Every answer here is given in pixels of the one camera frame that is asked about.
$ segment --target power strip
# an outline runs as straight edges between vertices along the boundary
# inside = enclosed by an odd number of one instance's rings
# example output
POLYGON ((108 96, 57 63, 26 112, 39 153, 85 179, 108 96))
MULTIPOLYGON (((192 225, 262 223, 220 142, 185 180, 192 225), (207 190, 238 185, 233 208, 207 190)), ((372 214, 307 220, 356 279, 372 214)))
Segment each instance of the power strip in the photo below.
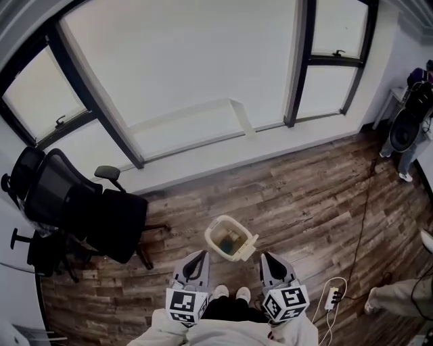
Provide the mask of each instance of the power strip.
POLYGON ((329 293, 327 294, 327 299, 326 299, 326 303, 325 303, 325 310, 331 311, 335 307, 334 302, 338 298, 337 295, 335 294, 336 292, 338 292, 337 287, 331 287, 329 289, 329 293))

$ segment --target speaker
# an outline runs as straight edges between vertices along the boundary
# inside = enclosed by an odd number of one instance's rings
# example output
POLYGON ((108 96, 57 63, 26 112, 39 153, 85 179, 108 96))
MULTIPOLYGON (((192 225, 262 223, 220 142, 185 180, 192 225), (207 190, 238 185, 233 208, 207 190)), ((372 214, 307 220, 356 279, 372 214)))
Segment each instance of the speaker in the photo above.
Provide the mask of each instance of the speaker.
POLYGON ((415 116, 408 109, 402 109, 390 129, 392 148, 399 153, 408 150, 415 142, 420 130, 421 124, 415 116))

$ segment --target window frame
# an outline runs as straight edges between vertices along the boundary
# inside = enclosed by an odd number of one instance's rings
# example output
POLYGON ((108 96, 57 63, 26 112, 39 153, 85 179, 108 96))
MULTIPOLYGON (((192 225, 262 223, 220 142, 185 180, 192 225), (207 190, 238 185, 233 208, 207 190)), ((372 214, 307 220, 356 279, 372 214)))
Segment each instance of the window frame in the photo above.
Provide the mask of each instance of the window frame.
POLYGON ((295 123, 304 122, 319 118, 326 118, 337 114, 346 115, 350 104, 355 97, 358 89, 365 64, 369 56, 371 42, 375 30, 375 24, 378 17, 378 0, 357 0, 368 6, 367 10, 367 23, 365 25, 365 32, 361 53, 359 58, 354 57, 336 57, 333 55, 313 54, 313 39, 315 32, 315 20, 317 10, 317 0, 299 0, 300 9, 298 11, 298 20, 300 25, 298 27, 298 43, 296 47, 295 61, 299 61, 294 68, 294 80, 289 99, 286 115, 284 116, 284 124, 287 127, 293 127, 295 123), (348 66, 357 68, 355 77, 353 78, 347 97, 338 112, 328 114, 318 114, 308 118, 297 119, 299 105, 302 99, 302 92, 304 90, 306 71, 309 66, 348 66))
POLYGON ((111 119, 112 117, 108 115, 106 109, 103 109, 101 103, 97 102, 93 96, 95 95, 95 93, 92 93, 93 90, 91 90, 93 86, 84 81, 83 74, 80 73, 79 63, 75 59, 72 48, 60 26, 60 20, 69 11, 72 11, 86 1, 74 0, 56 15, 50 17, 21 45, 0 71, 0 116, 26 145, 38 147, 42 150, 80 127, 98 120, 131 163, 136 168, 141 169, 143 168, 144 159, 135 149, 130 139, 123 133, 120 126, 111 119), (86 110, 61 124, 53 124, 53 130, 47 136, 37 141, 7 106, 3 100, 3 96, 18 74, 46 47, 51 49, 66 80, 86 110))

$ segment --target white jacket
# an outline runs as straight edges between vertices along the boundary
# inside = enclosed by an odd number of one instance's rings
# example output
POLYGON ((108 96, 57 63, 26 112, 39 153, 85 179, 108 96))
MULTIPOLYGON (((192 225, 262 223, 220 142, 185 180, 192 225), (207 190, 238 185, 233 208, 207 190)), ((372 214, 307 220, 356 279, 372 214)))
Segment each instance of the white jacket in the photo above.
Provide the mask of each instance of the white jacket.
POLYGON ((271 328, 265 323, 200 320, 186 328, 169 320, 165 309, 155 310, 152 327, 128 346, 317 346, 317 328, 305 313, 271 328))

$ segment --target white sneaker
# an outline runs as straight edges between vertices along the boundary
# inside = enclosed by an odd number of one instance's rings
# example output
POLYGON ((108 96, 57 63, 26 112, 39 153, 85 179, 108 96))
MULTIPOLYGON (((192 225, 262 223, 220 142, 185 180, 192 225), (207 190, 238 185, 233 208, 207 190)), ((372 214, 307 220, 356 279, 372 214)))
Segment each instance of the white sneaker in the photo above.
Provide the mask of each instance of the white sneaker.
POLYGON ((413 180, 413 178, 411 177, 411 175, 409 173, 408 174, 398 173, 398 176, 400 178, 402 178, 403 180, 406 180, 407 182, 411 182, 413 180))
POLYGON ((247 303, 251 300, 251 292, 247 287, 241 287, 236 292, 236 299, 246 300, 247 303))
POLYGON ((373 288, 370 290, 370 293, 368 294, 368 299, 367 299, 367 301, 365 302, 365 305, 364 305, 364 312, 365 312, 366 315, 372 315, 372 314, 374 314, 375 312, 377 312, 377 311, 379 310, 379 309, 376 308, 376 307, 372 307, 371 304, 370 304, 371 294, 373 293, 373 291, 374 291, 375 289, 376 289, 376 288, 373 287, 373 288))
POLYGON ((212 296, 210 297, 209 301, 218 299, 220 297, 228 297, 228 296, 229 296, 229 289, 227 288, 227 286, 219 285, 212 292, 212 296))

